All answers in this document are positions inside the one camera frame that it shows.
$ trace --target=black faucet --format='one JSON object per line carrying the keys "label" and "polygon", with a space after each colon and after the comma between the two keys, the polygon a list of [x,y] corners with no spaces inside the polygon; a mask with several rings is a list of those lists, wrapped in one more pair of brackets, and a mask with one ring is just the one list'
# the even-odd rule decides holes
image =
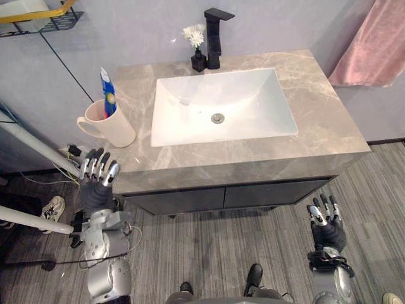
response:
{"label": "black faucet", "polygon": [[221,41],[220,41],[220,20],[229,20],[235,15],[217,8],[210,8],[204,12],[207,20],[207,47],[208,62],[207,68],[214,70],[220,68]]}

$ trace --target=dark cabinet door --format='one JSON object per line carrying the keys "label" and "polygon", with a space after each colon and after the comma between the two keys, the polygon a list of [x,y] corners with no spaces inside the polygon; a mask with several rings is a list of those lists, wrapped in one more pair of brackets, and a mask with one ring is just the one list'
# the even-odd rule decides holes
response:
{"label": "dark cabinet door", "polygon": [[223,208],[225,188],[185,190],[138,196],[126,196],[128,203],[134,203],[151,214],[176,214],[185,212],[215,210]]}
{"label": "dark cabinet door", "polygon": [[329,179],[279,182],[271,184],[228,186],[224,208],[278,206],[297,203],[301,198],[326,184]]}

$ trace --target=white flower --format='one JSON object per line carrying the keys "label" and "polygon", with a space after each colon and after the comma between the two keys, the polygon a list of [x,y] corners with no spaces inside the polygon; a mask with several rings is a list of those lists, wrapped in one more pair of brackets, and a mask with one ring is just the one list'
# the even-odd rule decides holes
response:
{"label": "white flower", "polygon": [[190,37],[190,44],[194,48],[198,48],[204,42],[204,36],[201,32],[193,32]]}
{"label": "white flower", "polygon": [[192,27],[185,27],[183,28],[183,36],[186,39],[190,39],[191,34],[193,33],[194,29]]}
{"label": "white flower", "polygon": [[199,48],[201,43],[204,42],[205,25],[198,23],[190,27],[183,28],[183,36],[190,41],[190,44],[194,48]]}
{"label": "white flower", "polygon": [[195,25],[196,31],[203,33],[205,31],[205,24],[198,23]]}

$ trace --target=marble countertop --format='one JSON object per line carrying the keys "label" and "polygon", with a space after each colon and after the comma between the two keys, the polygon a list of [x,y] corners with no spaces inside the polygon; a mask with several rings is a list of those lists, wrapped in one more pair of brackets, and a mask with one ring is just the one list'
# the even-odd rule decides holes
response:
{"label": "marble countertop", "polygon": [[298,135],[153,148],[156,79],[200,73],[188,61],[119,68],[117,99],[137,138],[126,148],[104,145],[121,163],[116,193],[337,175],[370,151],[310,51],[222,56],[220,60],[219,70],[203,73],[275,68]]}

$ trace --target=toothpaste tube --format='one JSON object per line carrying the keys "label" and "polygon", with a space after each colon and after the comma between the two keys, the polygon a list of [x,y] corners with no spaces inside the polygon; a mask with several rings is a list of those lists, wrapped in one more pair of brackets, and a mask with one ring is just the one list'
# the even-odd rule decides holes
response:
{"label": "toothpaste tube", "polygon": [[108,118],[112,116],[116,110],[115,90],[113,83],[109,79],[108,74],[103,67],[101,68],[100,76],[104,93],[104,117]]}

